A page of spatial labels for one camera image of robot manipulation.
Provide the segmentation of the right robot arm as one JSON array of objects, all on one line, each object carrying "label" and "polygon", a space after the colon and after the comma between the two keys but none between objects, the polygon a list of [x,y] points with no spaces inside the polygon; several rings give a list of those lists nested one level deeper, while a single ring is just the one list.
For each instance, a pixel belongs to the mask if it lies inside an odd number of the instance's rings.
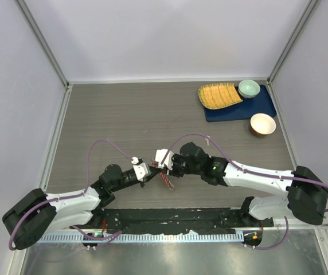
[{"label": "right robot arm", "polygon": [[193,142],[183,145],[178,154],[165,152],[157,157],[162,168],[172,176],[198,175],[211,185],[244,187],[265,193],[269,197],[245,198],[239,218],[242,224],[293,216],[304,223],[321,225],[325,216],[328,188],[307,167],[274,171],[247,166],[226,158],[209,156]]}]

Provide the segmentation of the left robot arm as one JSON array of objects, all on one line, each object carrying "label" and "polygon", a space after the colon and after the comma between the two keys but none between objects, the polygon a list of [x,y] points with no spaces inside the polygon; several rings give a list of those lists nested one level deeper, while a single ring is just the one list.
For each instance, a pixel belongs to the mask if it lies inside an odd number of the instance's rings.
[{"label": "left robot arm", "polygon": [[115,199],[116,191],[135,184],[144,186],[162,171],[147,163],[136,164],[127,171],[111,164],[83,190],[62,194],[47,194],[40,188],[30,191],[2,217],[10,234],[9,249],[29,248],[43,235],[70,226],[99,227],[103,220],[100,210]]}]

